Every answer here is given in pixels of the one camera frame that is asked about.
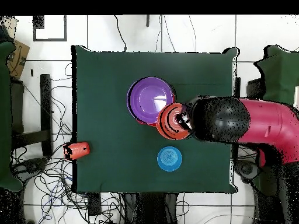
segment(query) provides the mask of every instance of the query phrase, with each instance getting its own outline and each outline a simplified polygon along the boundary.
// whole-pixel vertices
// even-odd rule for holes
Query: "table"
[[[197,95],[231,96],[233,58],[223,54],[90,52],[72,46],[72,142],[88,142],[91,152],[74,162],[77,192],[234,193],[230,184],[231,145],[171,141],[154,127],[141,125],[128,112],[129,87],[156,76],[176,90],[177,102]],[[183,162],[174,172],[157,164],[165,146],[178,148]]]

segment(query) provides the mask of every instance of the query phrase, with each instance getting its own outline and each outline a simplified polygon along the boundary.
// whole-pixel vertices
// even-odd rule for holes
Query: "purple plate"
[[[147,124],[157,122],[159,112],[173,102],[169,85],[155,77],[138,80],[128,91],[127,106],[130,113]]]

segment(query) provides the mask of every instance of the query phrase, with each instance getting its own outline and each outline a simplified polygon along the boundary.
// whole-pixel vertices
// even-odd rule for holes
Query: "wire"
[[[25,151],[22,154],[20,154],[19,157],[17,158],[18,163],[20,163],[21,156],[24,155],[27,152],[27,148],[25,146],[23,148],[25,149]]]
[[[67,213],[67,211],[68,211],[68,209],[69,209],[67,206],[65,206],[65,208],[66,208],[67,210],[63,212],[63,214],[62,214],[62,216],[59,218],[57,224],[59,224],[60,220],[61,220],[62,218],[64,218],[64,215]]]
[[[171,37],[170,37],[169,32],[168,32],[167,22],[166,22],[165,15],[164,15],[164,20],[165,20],[165,26],[166,26],[166,30],[167,30],[167,33],[168,33],[169,41],[171,42],[172,48],[173,48],[173,50],[175,51],[175,47],[174,47],[173,44],[172,44]]]
[[[162,15],[161,15],[160,26],[161,26],[161,52],[163,52],[163,18],[162,18]]]
[[[67,66],[64,68],[64,75],[66,76],[70,76],[69,78],[61,78],[61,79],[57,79],[57,80],[54,80],[54,79],[51,79],[51,81],[53,82],[58,82],[58,81],[61,81],[61,80],[67,80],[67,79],[71,79],[72,78],[72,75],[67,75],[67,67],[72,64],[71,62],[69,64],[67,64]]]
[[[211,219],[207,220],[204,224],[207,224],[209,221],[221,217],[221,216],[242,216],[242,217],[248,217],[248,218],[252,218],[252,219],[256,219],[259,221],[265,221],[265,222],[278,222],[277,220],[265,220],[265,219],[261,219],[261,218],[255,218],[253,216],[245,216],[245,215],[232,215],[232,214],[223,214],[223,215],[218,215],[218,216],[214,216]]]
[[[159,17],[159,23],[160,23],[160,26],[161,26],[161,15],[160,15],[160,17]],[[162,29],[161,29],[161,30],[159,31],[159,33],[158,33],[158,37],[157,37],[157,41],[156,41],[156,50],[155,50],[155,52],[157,51],[157,44],[158,44],[159,35],[160,35],[161,31],[162,31]]]
[[[247,151],[245,148],[243,148],[243,147],[241,147],[241,146],[239,146],[239,148],[242,149],[247,155],[245,155],[245,156],[241,156],[241,157],[238,157],[238,158],[243,158],[243,159],[244,159],[244,158],[252,158],[253,160],[255,160],[254,155],[256,155],[256,152],[253,153],[253,154],[249,154],[248,151]]]
[[[184,216],[184,224],[185,224],[185,205],[184,205],[184,201],[185,201],[185,193],[184,193],[184,196],[183,196],[183,216]]]
[[[169,218],[171,219],[171,224],[173,224],[173,219],[172,219],[171,211],[169,210],[167,202],[165,202],[165,204],[166,204],[166,207],[167,207],[167,210],[168,210]]]
[[[196,34],[195,34],[195,29],[194,29],[194,27],[193,27],[193,23],[192,23],[192,21],[191,21],[191,17],[190,17],[190,15],[188,15],[189,16],[189,19],[190,19],[190,22],[191,22],[191,25],[192,25],[192,28],[193,28],[193,33],[194,33],[194,37],[195,37],[195,52],[197,52],[197,48],[196,48]]]
[[[72,88],[72,87],[69,87],[69,86],[56,86],[56,87],[53,87],[50,91],[52,91],[53,89],[56,89],[56,88]]]
[[[188,205],[188,210],[187,210],[187,212],[184,212],[183,214],[178,215],[178,216],[176,216],[176,217],[179,217],[179,216],[185,216],[185,215],[190,211],[190,205],[189,205],[186,201],[179,201],[179,202],[176,203],[176,206],[177,206],[180,202],[183,202],[183,205],[186,203],[186,204]]]
[[[119,20],[118,20],[118,18],[116,17],[116,15],[114,15],[114,16],[115,16],[115,18],[116,18],[116,26],[117,26],[117,29],[118,29],[118,31],[119,31],[120,38],[121,38],[121,40],[122,40],[123,43],[124,43],[124,51],[127,51],[127,44],[124,42],[123,36],[121,36],[120,30],[119,30]]]

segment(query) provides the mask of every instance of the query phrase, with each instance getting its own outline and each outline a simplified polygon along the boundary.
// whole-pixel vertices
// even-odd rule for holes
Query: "green tablecloth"
[[[289,52],[278,45],[265,47],[263,60],[255,65],[266,82],[263,100],[294,104],[295,87],[299,86],[299,52]]]
[[[8,55],[16,47],[11,42],[0,43],[0,187],[11,191],[23,188],[22,182],[11,174],[12,113],[11,81],[6,66]]]
[[[136,122],[126,97],[130,86],[146,76],[172,84],[177,102],[197,95],[230,96],[236,48],[223,54],[90,52],[80,46],[75,51],[77,141],[91,147],[77,161],[77,191],[235,192],[230,185],[231,145],[167,140],[156,128]],[[176,171],[163,171],[157,164],[165,146],[182,153]]]

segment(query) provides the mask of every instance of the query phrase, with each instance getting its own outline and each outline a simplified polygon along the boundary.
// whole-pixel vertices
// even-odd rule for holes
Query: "black cable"
[[[241,146],[239,146],[239,148],[242,149],[250,158],[254,159],[254,155],[256,155],[256,153],[249,154],[245,148]]]
[[[19,157],[17,158],[18,163],[20,163],[20,157],[27,152],[27,148],[25,146],[23,148],[25,149],[25,151],[22,154],[20,154]]]
[[[167,30],[167,33],[168,33],[169,41],[171,42],[172,48],[173,48],[173,50],[175,51],[175,47],[174,47],[173,44],[172,44],[171,37],[170,37],[169,32],[168,32],[167,22],[166,22],[165,15],[164,15],[164,20],[165,20],[165,26],[166,26],[166,30]]]
[[[57,224],[59,224],[60,220],[64,217],[64,215],[67,213],[67,211],[68,211],[68,208],[67,208],[67,210],[63,213],[63,215],[59,218]]]
[[[67,75],[67,67],[72,64],[71,62],[64,68],[64,75],[66,76],[70,76],[69,78],[61,78],[61,79],[57,79],[57,80],[54,80],[54,79],[51,79],[51,81],[53,82],[58,82],[58,81],[61,81],[61,80],[68,80],[68,79],[71,79],[72,76],[71,75]]]
[[[52,91],[53,89],[56,89],[56,88],[72,88],[72,87],[69,87],[69,86],[56,86],[56,87],[53,87],[50,91]]]
[[[191,25],[192,25],[192,28],[193,28],[193,33],[194,33],[194,37],[195,37],[195,52],[197,52],[197,49],[196,49],[196,34],[195,34],[195,29],[194,29],[194,27],[193,27],[193,23],[192,23],[192,21],[191,21],[191,17],[190,17],[190,15],[188,15],[189,16],[189,19],[190,19],[190,22],[191,22]]]
[[[170,209],[169,209],[169,207],[168,207],[167,202],[165,202],[165,204],[166,204],[166,207],[167,207],[167,210],[168,210],[168,215],[169,215],[169,217],[170,217],[170,219],[171,219],[171,224],[173,224],[173,219],[172,219],[171,211],[170,211]]]
[[[184,205],[184,201],[185,201],[185,193],[183,195],[183,216],[184,216],[184,224],[185,224],[185,205]]]
[[[121,203],[121,196],[120,196],[120,194],[119,194],[119,201],[120,201],[120,203]],[[120,207],[120,215],[121,215],[121,209],[122,209],[123,207]],[[120,224],[120,222],[121,222],[121,217],[119,217],[119,224]]]
[[[188,210],[187,210],[187,212],[184,212],[183,214],[178,215],[177,217],[179,217],[179,216],[185,216],[185,215],[190,211],[190,205],[189,205],[186,201],[179,201],[179,202],[176,203],[176,205],[177,205],[178,203],[180,203],[180,202],[183,202],[183,205],[184,205],[184,204],[187,204],[187,206],[188,206]]]
[[[119,31],[120,38],[121,38],[121,40],[122,40],[123,43],[124,43],[124,51],[127,51],[127,44],[124,42],[123,36],[121,36],[120,30],[119,30],[119,20],[118,20],[118,18],[116,17],[116,15],[114,15],[114,16],[115,16],[115,18],[116,18],[116,26],[117,26],[117,29],[118,29],[118,31]]]
[[[161,15],[160,15],[160,17],[159,17],[159,23],[160,23],[160,26],[161,26]],[[160,35],[160,33],[161,33],[161,31],[162,31],[162,29],[159,31],[159,33],[158,33],[158,37],[157,37],[157,41],[156,41],[156,50],[155,50],[155,52],[157,51],[157,44],[158,44],[158,40],[159,40],[159,35]]]

